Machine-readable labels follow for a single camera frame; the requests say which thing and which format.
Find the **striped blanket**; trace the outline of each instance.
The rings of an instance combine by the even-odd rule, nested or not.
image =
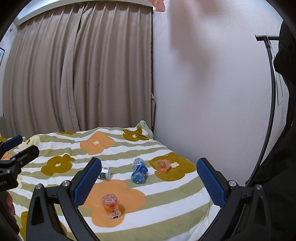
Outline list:
[[[110,167],[111,180],[98,179],[79,211],[101,241],[196,241],[219,211],[195,165],[153,140],[144,121],[127,129],[98,127],[35,135],[13,152],[30,145],[38,146],[39,157],[22,168],[19,186],[9,191],[23,239],[35,185],[50,187],[71,180],[94,156],[101,159],[103,167]],[[131,181],[131,165],[136,157],[141,157],[148,168],[140,185]],[[159,159],[170,161],[166,173],[156,170]],[[101,198],[107,193],[118,197],[122,212],[118,219],[105,216]],[[67,236],[75,240],[58,205],[56,210]]]

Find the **picture frame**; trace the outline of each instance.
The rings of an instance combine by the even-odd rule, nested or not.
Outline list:
[[[5,52],[5,50],[3,48],[0,48],[0,66],[1,66],[1,62],[2,62],[4,52]]]

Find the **pink cloth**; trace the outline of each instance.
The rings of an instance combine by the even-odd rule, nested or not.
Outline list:
[[[163,0],[148,0],[152,3],[152,5],[155,7],[155,11],[157,12],[164,12],[165,11],[165,4]]]

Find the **curtain pleat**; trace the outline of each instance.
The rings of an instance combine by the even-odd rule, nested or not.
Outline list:
[[[9,136],[151,127],[151,8],[90,1],[20,26],[4,78]]]

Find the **silver bolt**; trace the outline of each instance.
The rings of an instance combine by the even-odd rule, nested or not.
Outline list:
[[[41,189],[42,188],[42,184],[41,183],[39,183],[39,184],[37,184],[36,186],[35,186],[35,188],[37,189],[37,190],[39,190],[39,189]]]
[[[65,181],[62,182],[62,185],[63,185],[63,187],[67,187],[67,186],[70,185],[70,181],[65,180]]]
[[[262,189],[263,189],[263,187],[262,187],[260,184],[257,184],[257,185],[256,185],[256,188],[257,188],[258,190],[262,190]]]
[[[231,187],[235,187],[236,185],[237,185],[237,183],[235,182],[235,181],[229,181],[228,182],[229,183],[229,185],[231,186]]]

